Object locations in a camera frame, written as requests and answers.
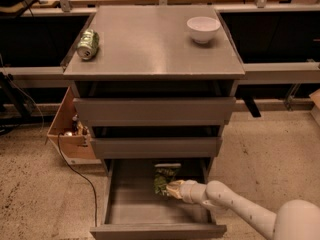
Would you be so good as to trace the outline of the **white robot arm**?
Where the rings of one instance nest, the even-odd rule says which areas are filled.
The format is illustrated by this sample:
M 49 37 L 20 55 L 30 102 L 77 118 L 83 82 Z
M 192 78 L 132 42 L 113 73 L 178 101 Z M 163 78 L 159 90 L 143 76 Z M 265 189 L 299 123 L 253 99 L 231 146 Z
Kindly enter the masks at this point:
M 201 184 L 178 180 L 166 189 L 176 199 L 199 204 L 209 211 L 232 210 L 266 240 L 320 240 L 320 208 L 308 201 L 288 201 L 274 213 L 219 181 Z

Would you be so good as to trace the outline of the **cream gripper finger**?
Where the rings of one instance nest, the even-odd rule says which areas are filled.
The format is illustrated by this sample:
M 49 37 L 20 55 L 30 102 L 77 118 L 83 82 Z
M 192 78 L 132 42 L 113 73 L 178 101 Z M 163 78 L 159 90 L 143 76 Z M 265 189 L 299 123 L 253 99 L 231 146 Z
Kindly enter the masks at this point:
M 172 196 L 176 199 L 181 199 L 182 195 L 180 193 L 180 187 L 184 183 L 183 180 L 172 181 L 166 185 L 166 191 L 169 196 Z

